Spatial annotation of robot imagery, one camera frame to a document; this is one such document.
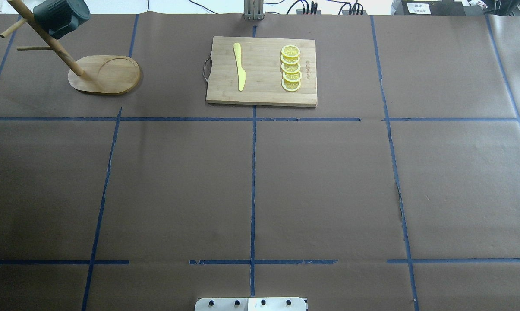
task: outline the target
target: white sticker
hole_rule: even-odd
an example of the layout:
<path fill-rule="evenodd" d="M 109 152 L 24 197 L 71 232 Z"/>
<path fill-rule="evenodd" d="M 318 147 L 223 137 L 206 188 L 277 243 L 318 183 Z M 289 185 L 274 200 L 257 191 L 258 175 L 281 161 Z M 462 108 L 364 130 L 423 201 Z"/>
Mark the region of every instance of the white sticker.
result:
<path fill-rule="evenodd" d="M 431 14 L 428 3 L 408 3 L 407 10 L 413 14 Z"/>

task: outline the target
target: wooden stand base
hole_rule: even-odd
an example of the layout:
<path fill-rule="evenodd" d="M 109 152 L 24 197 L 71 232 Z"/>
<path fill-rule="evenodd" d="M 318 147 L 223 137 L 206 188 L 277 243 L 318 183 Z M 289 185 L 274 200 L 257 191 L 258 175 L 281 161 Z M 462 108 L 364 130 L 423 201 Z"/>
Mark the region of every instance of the wooden stand base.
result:
<path fill-rule="evenodd" d="M 68 82 L 78 91 L 122 95 L 132 90 L 141 79 L 139 65 L 129 57 L 91 55 L 77 63 L 85 72 L 78 76 L 70 70 Z"/>

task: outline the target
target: metal bracket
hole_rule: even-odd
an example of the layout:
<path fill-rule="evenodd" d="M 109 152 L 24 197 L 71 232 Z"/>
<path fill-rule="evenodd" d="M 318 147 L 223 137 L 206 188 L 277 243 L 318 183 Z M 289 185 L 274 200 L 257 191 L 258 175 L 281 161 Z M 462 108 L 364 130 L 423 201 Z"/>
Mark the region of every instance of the metal bracket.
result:
<path fill-rule="evenodd" d="M 307 311 L 300 297 L 201 298 L 195 311 Z"/>
<path fill-rule="evenodd" d="M 244 19 L 264 19 L 264 0 L 244 0 Z"/>

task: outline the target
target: wooden mug tree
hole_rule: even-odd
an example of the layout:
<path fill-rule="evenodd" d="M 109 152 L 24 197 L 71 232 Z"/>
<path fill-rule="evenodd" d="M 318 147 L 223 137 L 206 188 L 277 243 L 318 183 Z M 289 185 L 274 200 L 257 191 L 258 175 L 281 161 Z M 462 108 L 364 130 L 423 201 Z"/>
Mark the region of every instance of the wooden mug tree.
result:
<path fill-rule="evenodd" d="M 115 55 L 91 55 L 74 61 L 60 42 L 51 37 L 21 0 L 7 0 L 22 19 L 1 33 L 5 38 L 27 23 L 48 47 L 17 47 L 19 51 L 53 50 L 70 67 L 68 81 L 76 90 L 89 94 L 121 95 L 132 90 L 141 78 L 139 65 L 131 58 Z"/>

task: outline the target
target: knife handle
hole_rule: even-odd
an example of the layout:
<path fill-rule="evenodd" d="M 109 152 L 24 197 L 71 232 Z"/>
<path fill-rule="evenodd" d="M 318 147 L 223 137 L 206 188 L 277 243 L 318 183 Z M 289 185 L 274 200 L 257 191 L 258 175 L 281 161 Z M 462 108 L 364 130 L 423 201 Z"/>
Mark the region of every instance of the knife handle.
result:
<path fill-rule="evenodd" d="M 240 64 L 240 43 L 235 42 L 233 44 L 233 51 L 235 52 L 236 67 L 242 68 L 242 66 Z"/>

